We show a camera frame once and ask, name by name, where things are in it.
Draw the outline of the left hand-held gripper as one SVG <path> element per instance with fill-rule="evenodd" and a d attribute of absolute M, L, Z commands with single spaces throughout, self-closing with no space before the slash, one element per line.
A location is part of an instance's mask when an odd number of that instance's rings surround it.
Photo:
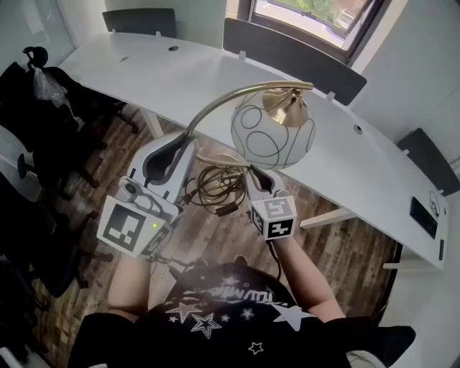
<path fill-rule="evenodd" d="M 184 132 L 163 135 L 138 149 L 129 165 L 130 178 L 121 177 L 116 194 L 106 197 L 97 238 L 130 257 L 161 252 L 179 219 L 173 203 L 190 176 L 197 149 L 197 139 Z"/>

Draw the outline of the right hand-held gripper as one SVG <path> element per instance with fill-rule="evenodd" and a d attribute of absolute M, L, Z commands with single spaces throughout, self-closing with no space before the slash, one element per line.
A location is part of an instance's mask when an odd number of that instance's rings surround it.
<path fill-rule="evenodd" d="M 250 198 L 287 196 L 282 178 L 272 170 L 260 170 L 250 165 L 244 175 L 247 195 Z M 273 240 L 293 235 L 297 219 L 295 201 L 292 196 L 251 201 L 251 221 L 264 240 Z"/>

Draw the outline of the brass lamp with globe shade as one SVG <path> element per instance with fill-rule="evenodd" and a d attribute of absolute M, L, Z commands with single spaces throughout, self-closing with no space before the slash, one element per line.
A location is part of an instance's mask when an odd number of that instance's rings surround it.
<path fill-rule="evenodd" d="M 297 164 L 310 150 L 316 123 L 303 100 L 312 83 L 269 81 L 230 91 L 203 107 L 191 120 L 185 136 L 220 106 L 236 101 L 229 122 L 234 149 L 240 162 L 197 159 L 207 166 L 195 177 L 195 187 L 186 189 L 179 200 L 204 207 L 217 216 L 236 211 L 249 199 L 244 175 L 250 165 L 260 170 L 281 170 Z"/>

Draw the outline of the person's right forearm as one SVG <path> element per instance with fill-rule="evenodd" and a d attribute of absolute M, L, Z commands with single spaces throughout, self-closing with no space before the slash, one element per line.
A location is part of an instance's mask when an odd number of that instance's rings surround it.
<path fill-rule="evenodd" d="M 294 238 L 276 239 L 273 248 L 302 309 L 323 322 L 345 317 L 326 278 Z"/>

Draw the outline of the person's left forearm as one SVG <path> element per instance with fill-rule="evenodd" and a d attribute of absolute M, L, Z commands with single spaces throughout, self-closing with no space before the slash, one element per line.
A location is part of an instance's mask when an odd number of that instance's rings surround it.
<path fill-rule="evenodd" d="M 164 302 L 174 284 L 166 270 L 152 281 L 147 260 L 122 254 L 109 287 L 108 312 L 135 322 Z"/>

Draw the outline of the white desk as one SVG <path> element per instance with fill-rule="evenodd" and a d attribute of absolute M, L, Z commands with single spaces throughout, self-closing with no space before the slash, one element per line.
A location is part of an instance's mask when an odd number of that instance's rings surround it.
<path fill-rule="evenodd" d="M 171 46 L 178 50 L 169 51 Z M 249 84 L 276 81 L 282 73 L 230 52 L 184 40 L 104 32 L 61 64 L 80 84 L 125 101 L 179 126 L 215 98 Z M 436 238 L 410 217 L 411 198 L 424 206 L 437 196 L 432 182 L 386 136 L 340 104 L 315 91 L 304 97 L 316 123 L 310 152 L 285 176 L 360 218 L 443 269 L 449 206 L 438 201 Z M 354 131 L 354 125 L 362 133 Z M 438 259 L 444 239 L 443 260 Z"/>

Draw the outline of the long dark grey desk divider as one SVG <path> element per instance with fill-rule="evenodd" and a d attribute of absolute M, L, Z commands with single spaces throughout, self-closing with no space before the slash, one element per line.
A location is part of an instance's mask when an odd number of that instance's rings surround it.
<path fill-rule="evenodd" d="M 348 106 L 363 90 L 367 79 L 326 53 L 274 30 L 226 18 L 223 48 L 310 82 L 324 94 L 335 93 L 335 99 Z"/>

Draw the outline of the small dark grey desk divider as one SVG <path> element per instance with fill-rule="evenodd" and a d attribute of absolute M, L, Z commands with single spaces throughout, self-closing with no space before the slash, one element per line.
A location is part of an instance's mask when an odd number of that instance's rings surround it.
<path fill-rule="evenodd" d="M 103 20 L 109 32 L 156 35 L 176 38 L 175 11 L 162 8 L 136 8 L 104 11 Z"/>

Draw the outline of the black office chair with headrest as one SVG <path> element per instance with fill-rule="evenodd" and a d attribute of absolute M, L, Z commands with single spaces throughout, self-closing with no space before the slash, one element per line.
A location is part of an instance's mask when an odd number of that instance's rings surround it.
<path fill-rule="evenodd" d="M 78 173 L 91 187 L 98 187 L 84 168 L 92 150 L 104 150 L 107 145 L 91 133 L 81 133 L 78 123 L 92 124 L 117 117 L 128 124 L 133 133 L 137 125 L 124 118 L 123 101 L 82 86 L 64 70 L 47 66 L 48 53 L 43 47 L 26 47 L 27 67 L 12 63 L 0 75 L 0 126 L 12 133 L 32 156 L 32 164 L 20 154 L 17 170 L 20 178 L 32 173 L 44 189 L 57 185 L 60 195 L 72 172 Z M 63 88 L 69 106 L 56 107 L 51 101 L 34 97 L 35 68 L 49 73 Z"/>

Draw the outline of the clear plastic bag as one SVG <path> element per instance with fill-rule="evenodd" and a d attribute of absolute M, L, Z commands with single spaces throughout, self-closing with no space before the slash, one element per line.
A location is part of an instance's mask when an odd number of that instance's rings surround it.
<path fill-rule="evenodd" d="M 40 68 L 34 69 L 33 92 L 36 99 L 51 101 L 58 108 L 70 105 L 66 97 L 67 90 Z"/>

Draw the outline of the person's black star shirt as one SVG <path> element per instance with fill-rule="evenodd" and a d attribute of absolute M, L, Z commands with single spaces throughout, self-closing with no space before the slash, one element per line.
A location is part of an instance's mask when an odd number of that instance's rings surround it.
<path fill-rule="evenodd" d="M 414 340 L 409 326 L 367 317 L 323 322 L 274 277 L 223 264 L 184 272 L 137 321 L 86 316 L 68 368 L 351 368 L 353 351 L 390 367 Z"/>

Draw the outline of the black keyboard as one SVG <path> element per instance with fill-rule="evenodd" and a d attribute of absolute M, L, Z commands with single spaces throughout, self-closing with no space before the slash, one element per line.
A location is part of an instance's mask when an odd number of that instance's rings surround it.
<path fill-rule="evenodd" d="M 436 238 L 438 222 L 416 197 L 411 198 L 410 217 L 414 219 L 431 238 Z"/>

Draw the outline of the dark framed window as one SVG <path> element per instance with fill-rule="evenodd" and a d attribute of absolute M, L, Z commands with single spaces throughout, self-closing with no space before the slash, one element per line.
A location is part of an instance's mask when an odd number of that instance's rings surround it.
<path fill-rule="evenodd" d="M 392 0 L 227 0 L 226 16 L 287 35 L 352 65 Z"/>

